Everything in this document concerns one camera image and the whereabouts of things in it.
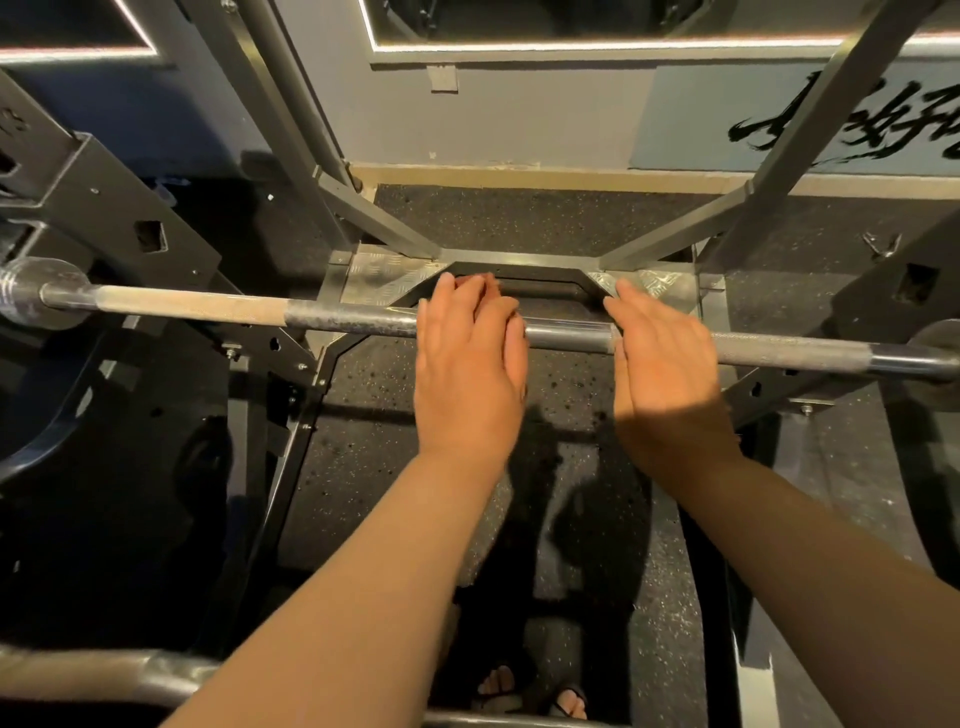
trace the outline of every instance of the forearm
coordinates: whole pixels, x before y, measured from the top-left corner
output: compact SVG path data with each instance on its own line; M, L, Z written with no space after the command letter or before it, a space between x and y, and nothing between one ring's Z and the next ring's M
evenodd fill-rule
M846 725L956 725L960 594L743 459L664 484Z
M497 475L415 458L171 724L420 725L456 574Z

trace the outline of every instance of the wall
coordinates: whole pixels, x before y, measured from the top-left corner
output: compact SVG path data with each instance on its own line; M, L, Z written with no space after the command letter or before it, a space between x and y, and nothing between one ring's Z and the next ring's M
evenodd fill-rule
M748 172L792 118L821 63L665 65L631 166ZM895 61L812 171L960 176L960 62Z
M10 69L66 126L96 135L145 177L232 176L266 142L173 0L129 0L163 62L94 61Z
M422 67L371 69L356 0L276 4L347 161L628 165L652 68L473 66L431 93Z

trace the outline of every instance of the chinese characters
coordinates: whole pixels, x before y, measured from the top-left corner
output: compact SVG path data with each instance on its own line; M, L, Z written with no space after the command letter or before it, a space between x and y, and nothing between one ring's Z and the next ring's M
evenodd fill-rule
M819 78L819 71L807 76L804 88L777 116L753 123L750 119L744 119L734 124L727 132L730 141L746 140L751 149L759 152L772 149ZM868 97L886 86L886 79L880 79ZM923 84L910 81L877 111L859 109L852 113L841 130L839 141L848 147L859 147L864 151L839 158L821 159L814 166L827 161L884 159L901 151L926 132L929 132L929 141L960 133L960 84L935 88L926 93L922 91ZM942 155L946 159L960 159L960 141L945 147Z

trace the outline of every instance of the mirror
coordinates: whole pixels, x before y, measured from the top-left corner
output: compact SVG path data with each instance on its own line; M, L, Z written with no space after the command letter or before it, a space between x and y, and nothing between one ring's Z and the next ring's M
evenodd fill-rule
M155 56L123 0L2 0L0 64Z
M358 0L374 45L838 39L865 0ZM925 33L960 31L945 3ZM821 46L833 43L820 42Z

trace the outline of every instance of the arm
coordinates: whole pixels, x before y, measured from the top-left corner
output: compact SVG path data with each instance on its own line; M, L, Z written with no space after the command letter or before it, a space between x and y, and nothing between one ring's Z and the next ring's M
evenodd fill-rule
M167 728L420 725L457 570L523 415L516 300L477 312L483 292L444 274L420 302L420 453Z
M960 593L740 454L696 319L617 285L617 432L703 528L845 725L960 725Z

